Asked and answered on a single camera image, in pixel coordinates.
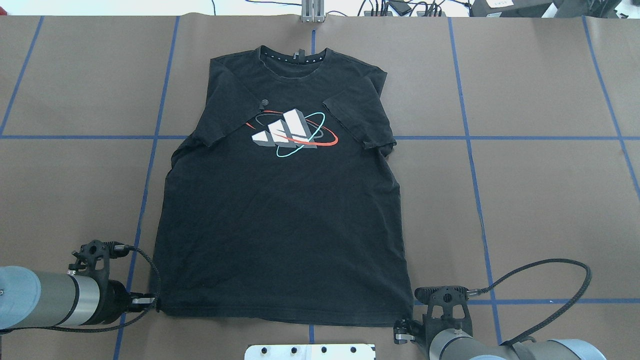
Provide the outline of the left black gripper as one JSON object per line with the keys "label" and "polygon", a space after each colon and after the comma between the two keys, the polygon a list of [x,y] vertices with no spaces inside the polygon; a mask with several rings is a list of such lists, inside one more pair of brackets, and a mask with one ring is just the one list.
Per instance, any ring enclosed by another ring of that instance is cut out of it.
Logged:
{"label": "left black gripper", "polygon": [[117,280],[109,280],[107,285],[107,323],[115,322],[132,306],[133,313],[160,312],[158,305],[153,305],[155,296],[132,297],[125,285]]}

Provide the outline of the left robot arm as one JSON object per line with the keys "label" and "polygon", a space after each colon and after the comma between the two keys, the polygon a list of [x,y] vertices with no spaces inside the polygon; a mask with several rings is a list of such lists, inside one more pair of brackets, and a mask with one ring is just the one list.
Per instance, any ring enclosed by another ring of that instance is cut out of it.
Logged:
{"label": "left robot arm", "polygon": [[108,325],[124,313],[145,312],[158,299],[157,294],[127,291],[110,279],[107,266],[74,274],[3,266],[0,289],[2,332]]}

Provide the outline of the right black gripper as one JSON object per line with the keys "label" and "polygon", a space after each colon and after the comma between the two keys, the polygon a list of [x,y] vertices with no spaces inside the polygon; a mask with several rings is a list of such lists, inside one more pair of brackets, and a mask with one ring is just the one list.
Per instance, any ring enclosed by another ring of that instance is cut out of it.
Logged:
{"label": "right black gripper", "polygon": [[429,353],[435,337],[441,332],[439,320],[397,320],[394,323],[394,344],[404,345],[413,342],[422,353]]}

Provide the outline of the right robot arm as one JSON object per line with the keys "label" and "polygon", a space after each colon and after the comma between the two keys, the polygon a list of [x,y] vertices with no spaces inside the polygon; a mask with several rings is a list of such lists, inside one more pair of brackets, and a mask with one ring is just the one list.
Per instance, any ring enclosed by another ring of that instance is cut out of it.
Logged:
{"label": "right robot arm", "polygon": [[397,345],[412,342],[428,360],[605,360],[597,347],[580,339],[550,339],[489,346],[461,329],[449,328],[429,339],[418,321],[398,320],[393,327]]}

